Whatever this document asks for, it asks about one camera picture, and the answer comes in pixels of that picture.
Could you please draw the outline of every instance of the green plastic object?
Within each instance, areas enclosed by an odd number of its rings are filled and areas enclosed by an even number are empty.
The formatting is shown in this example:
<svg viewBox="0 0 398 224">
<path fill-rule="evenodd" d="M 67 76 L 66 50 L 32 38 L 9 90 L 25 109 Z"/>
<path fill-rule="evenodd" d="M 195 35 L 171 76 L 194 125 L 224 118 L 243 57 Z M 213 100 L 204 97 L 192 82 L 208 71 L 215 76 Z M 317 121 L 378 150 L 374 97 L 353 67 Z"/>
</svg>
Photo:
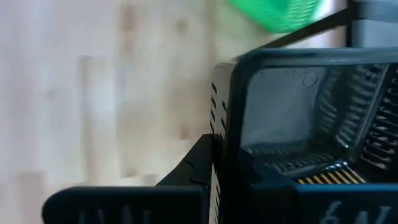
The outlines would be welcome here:
<svg viewBox="0 0 398 224">
<path fill-rule="evenodd" d="M 312 23 L 321 0 L 229 0 L 269 32 L 288 33 Z"/>
</svg>

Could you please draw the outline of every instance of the wooden floor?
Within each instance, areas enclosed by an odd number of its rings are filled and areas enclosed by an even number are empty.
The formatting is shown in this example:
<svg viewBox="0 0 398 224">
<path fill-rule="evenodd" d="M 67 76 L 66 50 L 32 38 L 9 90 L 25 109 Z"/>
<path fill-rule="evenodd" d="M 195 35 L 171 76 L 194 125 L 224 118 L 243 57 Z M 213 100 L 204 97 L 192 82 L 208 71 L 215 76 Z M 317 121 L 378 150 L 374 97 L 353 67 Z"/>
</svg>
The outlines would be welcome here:
<svg viewBox="0 0 398 224">
<path fill-rule="evenodd" d="M 1 223 L 72 185 L 154 185 L 208 132 L 212 68 L 275 38 L 227 0 L 0 6 Z"/>
</svg>

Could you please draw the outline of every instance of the green basket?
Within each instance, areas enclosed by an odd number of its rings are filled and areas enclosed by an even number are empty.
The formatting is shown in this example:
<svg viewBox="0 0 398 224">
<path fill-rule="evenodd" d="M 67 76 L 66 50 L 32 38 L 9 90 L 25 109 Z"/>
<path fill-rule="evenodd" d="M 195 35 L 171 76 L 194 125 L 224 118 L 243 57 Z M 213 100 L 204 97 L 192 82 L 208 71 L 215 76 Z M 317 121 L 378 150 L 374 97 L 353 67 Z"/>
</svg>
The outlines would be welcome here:
<svg viewBox="0 0 398 224">
<path fill-rule="evenodd" d="M 229 0 L 271 33 L 288 33 L 312 22 L 321 0 Z"/>
</svg>

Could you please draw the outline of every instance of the yellow stripe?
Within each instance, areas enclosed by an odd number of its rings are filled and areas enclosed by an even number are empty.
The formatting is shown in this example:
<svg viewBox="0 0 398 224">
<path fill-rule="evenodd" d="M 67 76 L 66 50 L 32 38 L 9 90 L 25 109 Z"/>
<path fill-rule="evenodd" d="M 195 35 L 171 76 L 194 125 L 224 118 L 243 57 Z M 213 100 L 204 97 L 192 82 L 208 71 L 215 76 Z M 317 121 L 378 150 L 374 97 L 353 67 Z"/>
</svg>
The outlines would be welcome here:
<svg viewBox="0 0 398 224">
<path fill-rule="evenodd" d="M 359 175 L 357 174 L 355 171 L 353 171 L 351 168 L 347 167 L 349 169 L 349 171 L 351 171 L 362 183 L 366 183 L 366 181 Z"/>
<path fill-rule="evenodd" d="M 340 177 L 346 184 L 349 184 L 349 182 L 348 182 L 348 180 L 347 179 L 345 179 L 344 177 L 343 177 L 343 175 L 342 174 L 340 174 L 338 171 L 335 171 L 335 173 L 337 174 L 337 176 L 338 177 Z"/>
<path fill-rule="evenodd" d="M 320 180 L 317 176 L 313 176 L 313 178 L 314 178 L 319 184 L 323 184 L 322 180 Z"/>
<path fill-rule="evenodd" d="M 309 179 L 308 177 L 306 177 L 305 180 L 307 180 L 308 183 L 313 184 L 312 180 Z"/>
<path fill-rule="evenodd" d="M 347 175 L 347 177 L 350 178 L 355 184 L 359 184 L 358 181 L 356 181 L 356 179 L 354 179 L 354 177 L 352 177 L 349 173 L 347 173 L 347 171 L 345 171 L 345 170 L 342 170 L 342 171 L 343 171 L 343 173 L 344 173 L 345 175 Z"/>
<path fill-rule="evenodd" d="M 327 176 L 321 174 L 321 177 L 324 178 L 324 180 L 326 181 L 326 183 L 328 183 L 328 184 L 333 184 L 333 183 L 329 180 L 329 178 L 328 178 Z"/>
<path fill-rule="evenodd" d="M 340 180 L 338 180 L 333 174 L 328 172 L 328 175 L 337 183 L 337 184 L 341 184 Z"/>
</svg>

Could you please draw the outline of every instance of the light wood surface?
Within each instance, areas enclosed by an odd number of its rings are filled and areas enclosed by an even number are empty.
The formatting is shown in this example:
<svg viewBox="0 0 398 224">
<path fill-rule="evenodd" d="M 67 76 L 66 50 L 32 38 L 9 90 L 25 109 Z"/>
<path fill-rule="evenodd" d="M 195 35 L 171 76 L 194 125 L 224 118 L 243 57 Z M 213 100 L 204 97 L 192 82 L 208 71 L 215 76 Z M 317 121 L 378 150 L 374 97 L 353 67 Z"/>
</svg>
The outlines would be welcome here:
<svg viewBox="0 0 398 224">
<path fill-rule="evenodd" d="M 1 223 L 155 184 L 208 132 L 213 67 L 273 38 L 227 0 L 0 0 Z"/>
</svg>

